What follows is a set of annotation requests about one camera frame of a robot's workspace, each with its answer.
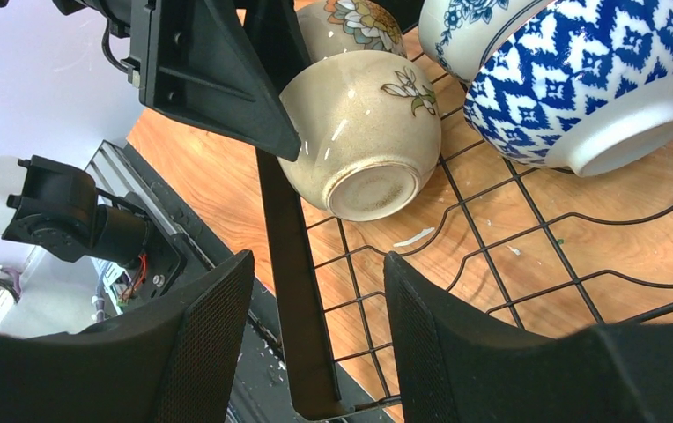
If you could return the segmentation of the black wire dish rack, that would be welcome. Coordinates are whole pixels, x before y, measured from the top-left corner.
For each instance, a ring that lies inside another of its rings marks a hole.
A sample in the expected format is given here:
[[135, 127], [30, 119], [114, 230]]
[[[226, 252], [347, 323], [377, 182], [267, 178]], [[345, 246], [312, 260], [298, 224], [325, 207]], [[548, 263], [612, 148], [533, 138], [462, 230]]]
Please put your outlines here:
[[591, 178], [506, 160], [465, 122], [465, 84], [420, 50], [418, 2], [386, 7], [440, 108], [440, 159], [419, 196], [392, 217], [352, 223], [298, 199], [275, 160], [257, 157], [262, 271], [299, 416], [403, 420], [384, 288], [389, 252], [483, 317], [534, 334], [673, 323], [673, 141]]

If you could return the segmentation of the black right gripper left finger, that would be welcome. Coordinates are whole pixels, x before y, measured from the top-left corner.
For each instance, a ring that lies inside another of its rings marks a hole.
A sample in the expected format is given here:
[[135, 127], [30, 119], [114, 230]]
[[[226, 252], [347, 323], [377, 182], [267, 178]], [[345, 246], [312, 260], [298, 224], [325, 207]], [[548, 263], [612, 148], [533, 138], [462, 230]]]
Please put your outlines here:
[[0, 335], [0, 422], [222, 422], [255, 278], [252, 252], [70, 334]]

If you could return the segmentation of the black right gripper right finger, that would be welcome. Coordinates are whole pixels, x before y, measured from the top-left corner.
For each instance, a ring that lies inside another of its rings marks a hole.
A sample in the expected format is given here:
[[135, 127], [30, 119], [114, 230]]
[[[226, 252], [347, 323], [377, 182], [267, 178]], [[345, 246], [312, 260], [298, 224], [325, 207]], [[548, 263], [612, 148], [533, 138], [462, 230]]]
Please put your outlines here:
[[397, 253], [384, 280], [408, 422], [673, 422], [673, 323], [547, 338], [456, 298]]

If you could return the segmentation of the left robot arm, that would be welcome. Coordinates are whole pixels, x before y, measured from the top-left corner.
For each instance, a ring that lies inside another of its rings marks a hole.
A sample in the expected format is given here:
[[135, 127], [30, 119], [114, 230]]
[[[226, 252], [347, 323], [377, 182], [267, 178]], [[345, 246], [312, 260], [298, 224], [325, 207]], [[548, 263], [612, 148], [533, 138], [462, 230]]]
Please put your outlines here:
[[[299, 136], [279, 98], [310, 62], [291, 1], [59, 1], [102, 15], [106, 59], [159, 114], [294, 161]], [[134, 263], [153, 236], [148, 214], [100, 191], [84, 170], [41, 156], [7, 159], [0, 236], [73, 263]]]

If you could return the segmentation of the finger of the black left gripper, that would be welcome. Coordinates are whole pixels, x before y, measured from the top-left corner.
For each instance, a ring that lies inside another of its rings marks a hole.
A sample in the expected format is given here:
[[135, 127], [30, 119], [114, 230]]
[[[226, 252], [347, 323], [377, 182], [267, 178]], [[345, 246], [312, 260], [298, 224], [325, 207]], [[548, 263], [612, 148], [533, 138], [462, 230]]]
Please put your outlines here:
[[280, 93], [303, 69], [292, 1], [132, 1], [129, 81], [165, 117], [293, 161]]

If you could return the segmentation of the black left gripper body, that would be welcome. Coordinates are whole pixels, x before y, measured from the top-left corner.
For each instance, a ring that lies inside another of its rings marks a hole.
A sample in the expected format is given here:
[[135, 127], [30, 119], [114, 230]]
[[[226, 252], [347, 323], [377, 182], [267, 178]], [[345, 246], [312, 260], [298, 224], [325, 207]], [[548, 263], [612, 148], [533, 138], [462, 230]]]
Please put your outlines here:
[[52, 3], [64, 16], [86, 8], [97, 11], [106, 20], [105, 38], [113, 35], [125, 39], [132, 35], [132, 0], [53, 0]]

